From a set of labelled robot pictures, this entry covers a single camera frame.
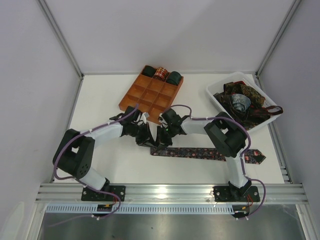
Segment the navy floral tie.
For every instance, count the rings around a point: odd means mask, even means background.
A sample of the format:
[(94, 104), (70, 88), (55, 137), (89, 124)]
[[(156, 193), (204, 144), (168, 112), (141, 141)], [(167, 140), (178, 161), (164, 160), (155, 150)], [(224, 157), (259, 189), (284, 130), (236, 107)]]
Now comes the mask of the navy floral tie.
[[(152, 147), (150, 154), (156, 157), (172, 157), (185, 159), (200, 159), (225, 162), (224, 155), (219, 153), (216, 148), (203, 147), (167, 147), (164, 149), (157, 149)], [(244, 153), (244, 162), (246, 164), (260, 165), (266, 156), (258, 149), (249, 149)]]

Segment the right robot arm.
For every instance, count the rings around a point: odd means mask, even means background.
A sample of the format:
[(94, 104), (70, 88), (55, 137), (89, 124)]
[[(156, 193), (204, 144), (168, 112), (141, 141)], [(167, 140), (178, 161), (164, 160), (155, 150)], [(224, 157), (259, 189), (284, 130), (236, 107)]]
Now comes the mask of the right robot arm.
[(250, 148), (248, 132), (225, 112), (215, 117), (194, 118), (191, 115), (180, 116), (172, 108), (160, 115), (162, 126), (157, 127), (156, 147), (152, 154), (169, 157), (210, 157), (208, 149), (200, 153), (199, 149), (173, 148), (173, 137), (177, 135), (206, 135), (227, 163), (229, 171), (228, 186), (225, 190), (216, 190), (214, 195), (219, 202), (240, 201), (252, 185), (246, 174), (244, 153)]

